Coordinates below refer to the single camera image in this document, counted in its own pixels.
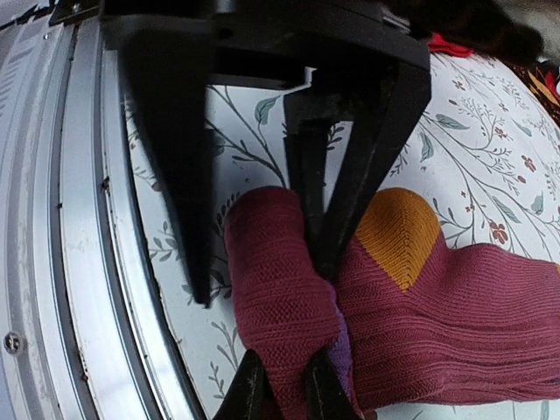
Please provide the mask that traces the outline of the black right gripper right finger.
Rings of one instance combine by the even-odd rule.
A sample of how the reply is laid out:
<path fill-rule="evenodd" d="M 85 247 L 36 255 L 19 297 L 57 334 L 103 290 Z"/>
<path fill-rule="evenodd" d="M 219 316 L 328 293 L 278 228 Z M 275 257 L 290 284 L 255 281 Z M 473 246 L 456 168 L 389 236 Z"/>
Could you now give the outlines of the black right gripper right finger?
<path fill-rule="evenodd" d="M 309 420 L 359 420 L 325 349 L 316 352 L 304 373 Z"/>

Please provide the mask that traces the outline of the maroon striped sock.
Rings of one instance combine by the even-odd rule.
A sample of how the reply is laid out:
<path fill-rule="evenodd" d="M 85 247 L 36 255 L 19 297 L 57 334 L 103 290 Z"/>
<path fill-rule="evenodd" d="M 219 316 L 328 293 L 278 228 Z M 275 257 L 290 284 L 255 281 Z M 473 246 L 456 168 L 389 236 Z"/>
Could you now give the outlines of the maroon striped sock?
<path fill-rule="evenodd" d="M 305 366 L 327 348 L 356 410 L 559 396 L 559 268 L 492 244 L 453 249 L 419 195 L 378 192 L 336 283 L 312 267 L 298 196 L 241 196 L 225 222 L 234 315 L 261 358 L 272 419 L 304 419 Z"/>

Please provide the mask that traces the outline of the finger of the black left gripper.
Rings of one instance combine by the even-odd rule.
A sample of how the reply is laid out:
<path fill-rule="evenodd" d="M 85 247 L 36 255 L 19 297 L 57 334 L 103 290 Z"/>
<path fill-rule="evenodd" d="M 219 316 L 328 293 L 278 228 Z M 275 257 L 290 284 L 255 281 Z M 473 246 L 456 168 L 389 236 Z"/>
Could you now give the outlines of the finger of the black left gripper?
<path fill-rule="evenodd" d="M 122 42 L 119 58 L 192 296 L 208 306 L 214 140 L 205 128 L 205 112 L 214 58 L 211 37 L 205 32 L 137 29 Z"/>
<path fill-rule="evenodd" d="M 337 277 L 341 257 L 431 99 L 429 65 L 383 60 L 372 66 L 323 67 L 311 85 L 284 97 L 290 188 L 304 214 L 316 272 Z M 324 201 L 331 127 L 352 124 L 332 196 Z"/>

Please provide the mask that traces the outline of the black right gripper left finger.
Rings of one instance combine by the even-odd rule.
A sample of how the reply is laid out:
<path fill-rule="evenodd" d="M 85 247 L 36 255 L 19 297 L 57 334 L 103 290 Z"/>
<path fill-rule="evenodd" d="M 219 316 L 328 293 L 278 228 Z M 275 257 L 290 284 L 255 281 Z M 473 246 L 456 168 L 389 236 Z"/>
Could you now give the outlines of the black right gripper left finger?
<path fill-rule="evenodd" d="M 263 362 L 254 350 L 247 350 L 213 419 L 262 420 L 264 402 L 270 396 Z"/>

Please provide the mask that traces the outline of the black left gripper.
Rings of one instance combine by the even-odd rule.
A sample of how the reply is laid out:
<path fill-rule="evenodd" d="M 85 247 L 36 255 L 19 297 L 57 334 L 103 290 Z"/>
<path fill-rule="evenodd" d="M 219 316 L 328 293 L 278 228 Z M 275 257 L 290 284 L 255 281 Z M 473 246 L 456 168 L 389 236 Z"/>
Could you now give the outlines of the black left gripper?
<path fill-rule="evenodd" d="M 384 22 L 377 2 L 102 1 L 99 18 L 133 72 L 430 69 L 426 43 Z"/>

